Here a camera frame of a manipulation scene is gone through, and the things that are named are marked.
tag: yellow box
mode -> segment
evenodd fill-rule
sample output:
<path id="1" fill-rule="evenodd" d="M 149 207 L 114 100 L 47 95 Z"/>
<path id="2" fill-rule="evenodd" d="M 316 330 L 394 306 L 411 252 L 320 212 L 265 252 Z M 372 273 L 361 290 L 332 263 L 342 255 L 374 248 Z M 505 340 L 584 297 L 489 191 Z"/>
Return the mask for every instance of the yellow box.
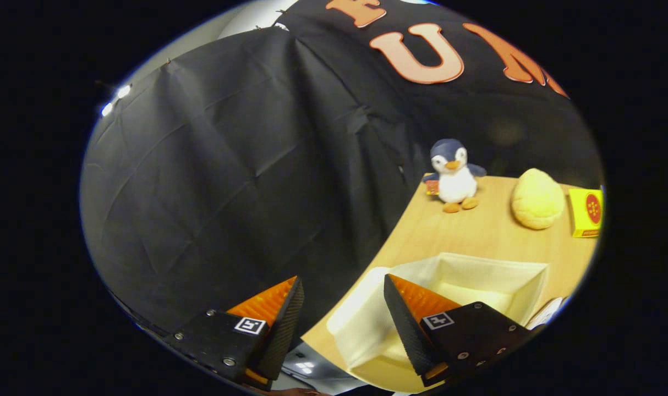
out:
<path id="1" fill-rule="evenodd" d="M 573 237 L 597 237 L 603 222 L 603 191 L 570 188 L 568 199 L 573 212 Z"/>

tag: penguin flipper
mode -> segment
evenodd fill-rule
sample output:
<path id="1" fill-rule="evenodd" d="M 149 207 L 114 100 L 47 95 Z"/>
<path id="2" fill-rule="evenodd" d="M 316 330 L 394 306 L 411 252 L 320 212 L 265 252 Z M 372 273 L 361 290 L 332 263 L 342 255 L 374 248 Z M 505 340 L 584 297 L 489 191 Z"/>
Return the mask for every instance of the penguin flipper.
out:
<path id="1" fill-rule="evenodd" d="M 477 178 L 482 178 L 488 174 L 482 166 L 473 165 L 472 163 L 467 163 L 467 166 L 470 173 Z"/>
<path id="2" fill-rule="evenodd" d="M 428 182 L 430 180 L 439 180 L 439 173 L 432 173 L 431 175 L 427 175 L 422 178 L 422 183 Z"/>

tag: light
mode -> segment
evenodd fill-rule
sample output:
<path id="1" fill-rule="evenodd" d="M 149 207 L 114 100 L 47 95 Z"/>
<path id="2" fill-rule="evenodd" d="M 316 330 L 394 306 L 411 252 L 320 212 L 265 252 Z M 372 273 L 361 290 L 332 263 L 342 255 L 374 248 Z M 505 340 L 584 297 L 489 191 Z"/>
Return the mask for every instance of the light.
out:
<path id="1" fill-rule="evenodd" d="M 128 92 L 129 92 L 130 90 L 131 90 L 131 86 L 130 86 L 130 85 L 126 85 L 125 87 L 123 87 L 123 88 L 121 88 L 120 90 L 118 90 L 118 93 L 116 94 L 116 96 L 117 96 L 118 98 L 123 98 L 123 97 L 125 97 L 126 95 L 128 95 Z"/>
<path id="2" fill-rule="evenodd" d="M 107 105 L 102 109 L 102 117 L 106 117 L 109 113 L 112 112 L 113 105 L 112 103 L 107 103 Z"/>

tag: orange letter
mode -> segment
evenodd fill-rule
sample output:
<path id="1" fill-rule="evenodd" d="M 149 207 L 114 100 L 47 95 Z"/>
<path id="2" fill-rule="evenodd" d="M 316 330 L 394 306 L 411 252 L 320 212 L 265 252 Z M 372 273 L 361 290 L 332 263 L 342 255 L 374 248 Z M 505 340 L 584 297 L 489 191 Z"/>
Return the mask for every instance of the orange letter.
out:
<path id="1" fill-rule="evenodd" d="M 503 60 L 503 63 L 505 63 L 505 70 L 503 70 L 503 73 L 505 73 L 505 76 L 510 78 L 510 80 L 532 83 L 532 77 L 535 77 L 541 85 L 545 85 L 545 75 L 547 75 L 547 72 L 543 71 L 542 68 L 540 68 L 540 66 L 538 66 L 529 56 L 525 55 L 525 53 L 483 27 L 473 25 L 472 23 L 464 23 L 464 27 L 482 37 L 483 40 L 490 44 L 490 47 L 493 47 L 495 52 L 497 52 Z M 525 67 L 530 73 L 523 70 L 520 65 Z M 568 98 L 563 89 L 548 75 L 547 83 L 549 83 L 550 87 L 555 90 L 556 93 Z"/>
<path id="2" fill-rule="evenodd" d="M 542 71 L 545 73 L 545 77 L 547 77 L 547 84 L 555 90 L 556 93 L 561 95 L 562 97 L 568 98 L 568 95 L 566 92 L 563 91 L 563 89 L 559 86 L 559 84 L 556 83 L 556 81 L 552 78 L 552 76 L 547 73 L 547 70 L 542 69 Z"/>
<path id="3" fill-rule="evenodd" d="M 410 50 L 402 43 L 402 34 L 385 33 L 371 40 L 371 47 L 384 53 L 392 67 L 403 78 L 418 84 L 446 83 L 464 72 L 464 61 L 446 38 L 442 37 L 442 28 L 434 23 L 420 23 L 409 28 L 415 36 L 422 36 L 442 58 L 438 66 L 429 67 L 420 64 Z"/>
<path id="4" fill-rule="evenodd" d="M 327 3 L 327 10 L 336 8 L 337 10 L 354 18 L 354 25 L 357 28 L 370 25 L 374 20 L 379 20 L 385 15 L 382 8 L 368 8 L 366 5 L 379 6 L 379 0 L 332 0 Z"/>

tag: red circle logo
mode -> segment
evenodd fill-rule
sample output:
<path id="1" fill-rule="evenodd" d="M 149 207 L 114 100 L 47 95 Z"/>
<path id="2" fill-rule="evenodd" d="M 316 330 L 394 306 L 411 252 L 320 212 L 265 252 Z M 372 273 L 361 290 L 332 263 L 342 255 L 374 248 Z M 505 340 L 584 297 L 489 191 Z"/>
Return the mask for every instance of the red circle logo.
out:
<path id="1" fill-rule="evenodd" d="M 593 194 L 586 195 L 586 211 L 588 212 L 588 218 L 591 219 L 591 222 L 593 222 L 594 224 L 598 224 L 600 222 L 600 216 L 601 216 L 600 202 L 598 201 L 598 198 Z"/>

